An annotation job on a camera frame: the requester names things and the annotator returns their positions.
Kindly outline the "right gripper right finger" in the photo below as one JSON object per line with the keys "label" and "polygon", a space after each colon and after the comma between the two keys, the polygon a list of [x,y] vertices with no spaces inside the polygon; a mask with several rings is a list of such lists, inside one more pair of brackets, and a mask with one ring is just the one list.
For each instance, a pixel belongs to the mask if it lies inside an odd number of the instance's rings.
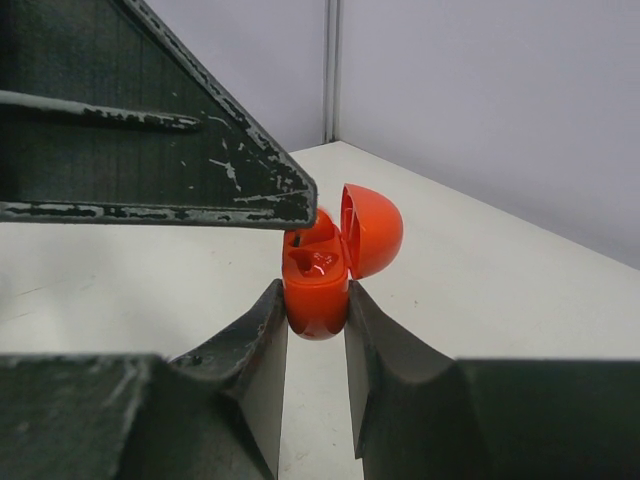
{"label": "right gripper right finger", "polygon": [[450,358],[357,282],[344,329],[368,479],[635,479],[635,360]]}

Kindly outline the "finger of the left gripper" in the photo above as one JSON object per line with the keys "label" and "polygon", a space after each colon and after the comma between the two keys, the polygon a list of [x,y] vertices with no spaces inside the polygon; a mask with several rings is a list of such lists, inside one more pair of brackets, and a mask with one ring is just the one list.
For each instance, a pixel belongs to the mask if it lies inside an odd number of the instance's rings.
{"label": "finger of the left gripper", "polygon": [[306,228],[311,176],[143,1],[1,5],[5,222]]}

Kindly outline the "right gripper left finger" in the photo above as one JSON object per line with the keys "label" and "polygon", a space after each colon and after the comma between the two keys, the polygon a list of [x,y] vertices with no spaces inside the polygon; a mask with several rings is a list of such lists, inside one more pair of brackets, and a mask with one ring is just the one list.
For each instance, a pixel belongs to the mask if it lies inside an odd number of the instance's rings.
{"label": "right gripper left finger", "polygon": [[272,282],[236,321],[173,359],[5,354],[5,479],[274,479],[288,328]]}

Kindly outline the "red earbud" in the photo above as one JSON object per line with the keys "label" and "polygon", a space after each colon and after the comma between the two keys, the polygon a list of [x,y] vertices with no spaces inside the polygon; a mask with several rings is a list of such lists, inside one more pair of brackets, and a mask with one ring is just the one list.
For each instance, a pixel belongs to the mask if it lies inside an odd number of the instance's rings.
{"label": "red earbud", "polygon": [[324,209],[319,208],[314,225],[310,228],[296,230],[291,245],[301,248],[331,240],[335,233],[334,228],[331,216]]}

